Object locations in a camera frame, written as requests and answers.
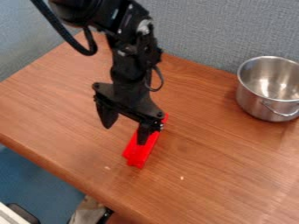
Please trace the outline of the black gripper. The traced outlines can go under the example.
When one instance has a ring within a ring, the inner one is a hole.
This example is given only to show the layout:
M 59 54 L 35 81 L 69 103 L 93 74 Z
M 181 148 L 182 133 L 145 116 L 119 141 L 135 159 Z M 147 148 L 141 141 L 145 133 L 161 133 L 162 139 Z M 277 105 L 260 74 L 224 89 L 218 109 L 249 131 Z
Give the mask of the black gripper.
M 145 145 L 154 133 L 151 123 L 158 120 L 158 113 L 163 112 L 151 98 L 151 92 L 157 92 L 157 89 L 151 89 L 153 74 L 127 80 L 113 73 L 113 78 L 111 83 L 93 84 L 99 119 L 107 129 L 115 124 L 119 115 L 138 122 L 137 143 Z

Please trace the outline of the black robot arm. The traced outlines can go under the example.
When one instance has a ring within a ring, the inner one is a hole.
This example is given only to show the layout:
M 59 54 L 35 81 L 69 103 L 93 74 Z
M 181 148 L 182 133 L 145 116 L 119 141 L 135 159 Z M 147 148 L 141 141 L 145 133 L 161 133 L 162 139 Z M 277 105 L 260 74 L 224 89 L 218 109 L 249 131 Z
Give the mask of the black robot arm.
M 162 129 L 165 112 L 151 99 L 151 87 L 163 50 L 158 46 L 149 10 L 137 0 L 50 0 L 55 16 L 83 29 L 106 33 L 113 52 L 111 82 L 93 84 L 103 126 L 111 128 L 121 115 L 139 123 L 137 143 L 145 145 Z

